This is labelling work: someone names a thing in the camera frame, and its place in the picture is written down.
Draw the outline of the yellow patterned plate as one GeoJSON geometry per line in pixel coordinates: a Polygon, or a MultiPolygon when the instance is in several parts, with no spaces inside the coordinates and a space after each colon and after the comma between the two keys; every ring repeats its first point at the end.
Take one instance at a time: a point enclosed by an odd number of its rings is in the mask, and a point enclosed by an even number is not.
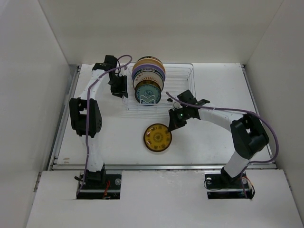
{"type": "Polygon", "coordinates": [[[161,90],[160,85],[158,83],[154,82],[154,81],[151,81],[151,80],[143,80],[143,81],[139,82],[135,88],[137,89],[142,85],[152,85],[152,86],[155,86],[155,87],[157,87],[158,89],[161,90]]]}
{"type": "Polygon", "coordinates": [[[143,142],[148,150],[163,152],[169,148],[172,142],[172,134],[166,125],[161,123],[152,124],[145,130],[143,142]]]}

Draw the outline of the white orange sunburst plate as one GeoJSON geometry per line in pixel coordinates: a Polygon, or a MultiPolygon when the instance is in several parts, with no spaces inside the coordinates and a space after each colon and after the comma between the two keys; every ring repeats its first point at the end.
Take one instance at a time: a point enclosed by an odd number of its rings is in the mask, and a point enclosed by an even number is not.
{"type": "Polygon", "coordinates": [[[150,80],[150,81],[155,82],[159,86],[161,91],[164,88],[163,78],[154,72],[143,72],[143,73],[139,73],[138,75],[136,75],[135,78],[133,79],[133,88],[135,89],[136,86],[141,81],[144,81],[144,80],[150,80]]]}

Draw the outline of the teal patterned plate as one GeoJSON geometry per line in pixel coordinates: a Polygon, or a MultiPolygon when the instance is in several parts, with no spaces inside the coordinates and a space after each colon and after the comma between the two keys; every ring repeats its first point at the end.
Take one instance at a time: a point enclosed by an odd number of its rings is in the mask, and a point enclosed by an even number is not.
{"type": "Polygon", "coordinates": [[[161,100],[161,91],[155,85],[140,85],[135,89],[135,98],[140,104],[157,104],[161,100]]]}

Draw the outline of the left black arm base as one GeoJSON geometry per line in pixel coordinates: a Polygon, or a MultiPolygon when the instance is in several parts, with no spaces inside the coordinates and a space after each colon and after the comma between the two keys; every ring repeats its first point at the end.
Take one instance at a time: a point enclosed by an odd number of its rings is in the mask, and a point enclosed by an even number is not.
{"type": "Polygon", "coordinates": [[[94,181],[85,179],[81,187],[83,174],[75,176],[78,181],[76,190],[77,200],[119,200],[121,193],[122,175],[121,174],[106,174],[105,180],[94,181]]]}

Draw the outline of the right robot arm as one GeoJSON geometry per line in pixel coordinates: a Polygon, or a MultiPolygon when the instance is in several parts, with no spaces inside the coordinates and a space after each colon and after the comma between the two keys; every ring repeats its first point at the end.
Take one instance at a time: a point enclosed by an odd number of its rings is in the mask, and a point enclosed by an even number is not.
{"type": "Polygon", "coordinates": [[[231,187],[241,177],[256,153],[269,143],[269,137],[255,113],[246,110],[216,108],[209,100],[197,100],[190,90],[173,98],[169,110],[168,131],[174,131],[187,124],[188,119],[198,119],[213,123],[229,131],[232,135],[234,152],[220,171],[220,182],[231,187]]]}

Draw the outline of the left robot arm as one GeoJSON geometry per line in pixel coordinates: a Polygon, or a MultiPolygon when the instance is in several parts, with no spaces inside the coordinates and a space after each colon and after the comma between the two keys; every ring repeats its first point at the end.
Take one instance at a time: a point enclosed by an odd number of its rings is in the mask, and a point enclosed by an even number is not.
{"type": "Polygon", "coordinates": [[[84,91],[77,98],[69,101],[72,129],[79,136],[86,150],[85,168],[82,178],[78,178],[80,191],[92,184],[102,188],[106,184],[105,163],[99,150],[99,132],[102,128],[102,116],[98,105],[103,89],[110,86],[112,95],[128,97],[127,76],[120,75],[132,62],[130,55],[119,58],[106,55],[103,63],[96,63],[91,71],[91,78],[84,91]]]}

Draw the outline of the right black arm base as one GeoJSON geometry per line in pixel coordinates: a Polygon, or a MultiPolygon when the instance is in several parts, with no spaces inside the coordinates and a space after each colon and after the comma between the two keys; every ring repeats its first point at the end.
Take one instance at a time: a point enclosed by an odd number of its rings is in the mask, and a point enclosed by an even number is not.
{"type": "Polygon", "coordinates": [[[232,182],[226,182],[219,172],[206,172],[203,182],[209,200],[253,199],[256,190],[246,173],[232,182]]]}

